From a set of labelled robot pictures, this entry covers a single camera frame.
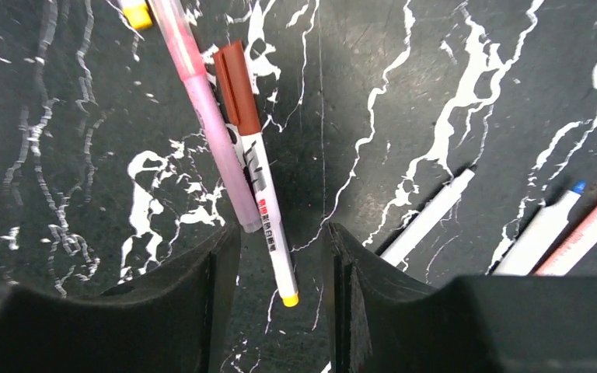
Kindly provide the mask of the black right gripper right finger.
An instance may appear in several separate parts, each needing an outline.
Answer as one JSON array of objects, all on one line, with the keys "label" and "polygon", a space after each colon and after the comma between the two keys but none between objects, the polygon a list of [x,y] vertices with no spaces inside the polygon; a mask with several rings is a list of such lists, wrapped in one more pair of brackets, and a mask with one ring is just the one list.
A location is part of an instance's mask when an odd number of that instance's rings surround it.
[{"label": "black right gripper right finger", "polygon": [[334,372],[597,372],[597,277],[466,275],[433,288],[327,225]]}]

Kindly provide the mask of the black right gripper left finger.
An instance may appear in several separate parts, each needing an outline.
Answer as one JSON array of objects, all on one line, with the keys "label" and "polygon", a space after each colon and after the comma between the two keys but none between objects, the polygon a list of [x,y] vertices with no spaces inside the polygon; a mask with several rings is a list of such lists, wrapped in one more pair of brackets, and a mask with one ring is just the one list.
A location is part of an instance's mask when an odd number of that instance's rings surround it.
[{"label": "black right gripper left finger", "polygon": [[0,372],[219,371],[240,247],[240,230],[226,225],[91,297],[0,280]]}]

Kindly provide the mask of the dark blue capped marker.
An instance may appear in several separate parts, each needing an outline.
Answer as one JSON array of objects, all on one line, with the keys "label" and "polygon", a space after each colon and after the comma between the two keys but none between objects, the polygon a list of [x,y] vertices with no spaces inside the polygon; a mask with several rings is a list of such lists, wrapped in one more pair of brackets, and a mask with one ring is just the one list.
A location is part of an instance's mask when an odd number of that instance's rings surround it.
[{"label": "dark blue capped marker", "polygon": [[471,165],[449,184],[443,186],[380,257],[395,267],[400,264],[461,199],[476,171],[477,166]]}]

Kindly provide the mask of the light blue capped marker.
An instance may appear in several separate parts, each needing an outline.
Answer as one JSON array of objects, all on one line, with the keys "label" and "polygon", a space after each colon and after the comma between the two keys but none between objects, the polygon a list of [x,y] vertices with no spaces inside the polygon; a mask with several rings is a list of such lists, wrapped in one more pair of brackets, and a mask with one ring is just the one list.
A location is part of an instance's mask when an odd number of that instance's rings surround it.
[{"label": "light blue capped marker", "polygon": [[568,225],[570,212],[585,187],[585,181],[578,181],[556,203],[541,208],[492,275],[528,275]]}]

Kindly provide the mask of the orange red pen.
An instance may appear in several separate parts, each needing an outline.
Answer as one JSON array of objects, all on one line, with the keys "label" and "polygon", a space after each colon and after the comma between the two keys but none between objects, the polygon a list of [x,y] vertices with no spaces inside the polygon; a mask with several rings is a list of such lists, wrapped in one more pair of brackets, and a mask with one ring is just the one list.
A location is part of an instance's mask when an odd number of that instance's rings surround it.
[{"label": "orange red pen", "polygon": [[597,206],[533,272],[536,276],[566,275],[597,244]]}]

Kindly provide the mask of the brown capped yellow-end marker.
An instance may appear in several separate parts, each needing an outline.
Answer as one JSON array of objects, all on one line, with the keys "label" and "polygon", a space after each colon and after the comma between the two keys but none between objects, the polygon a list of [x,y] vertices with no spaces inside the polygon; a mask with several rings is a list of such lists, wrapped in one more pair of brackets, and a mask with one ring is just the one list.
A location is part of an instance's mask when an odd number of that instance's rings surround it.
[{"label": "brown capped yellow-end marker", "polygon": [[261,217],[278,294],[284,306],[291,308],[299,303],[299,289],[281,220],[243,43],[237,40],[219,49],[214,61],[229,123],[237,127],[241,137],[243,159]]}]

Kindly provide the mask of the pink translucent pen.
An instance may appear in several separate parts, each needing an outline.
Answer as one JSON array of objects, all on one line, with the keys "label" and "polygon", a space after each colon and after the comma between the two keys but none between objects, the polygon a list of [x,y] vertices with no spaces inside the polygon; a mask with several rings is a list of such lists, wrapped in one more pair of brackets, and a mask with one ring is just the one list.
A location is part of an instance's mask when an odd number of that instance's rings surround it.
[{"label": "pink translucent pen", "polygon": [[259,212],[231,142],[225,121],[211,89],[201,52],[179,1],[149,2],[173,63],[183,83],[232,207],[243,230],[261,228]]}]

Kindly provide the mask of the yellow capped marker pen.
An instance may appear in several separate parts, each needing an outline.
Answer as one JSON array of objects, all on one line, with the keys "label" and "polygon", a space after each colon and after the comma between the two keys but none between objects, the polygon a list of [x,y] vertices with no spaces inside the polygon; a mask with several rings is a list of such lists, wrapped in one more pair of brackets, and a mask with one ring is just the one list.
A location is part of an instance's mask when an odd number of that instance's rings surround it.
[{"label": "yellow capped marker pen", "polygon": [[134,30],[145,30],[153,25],[146,0],[118,0],[124,18]]}]

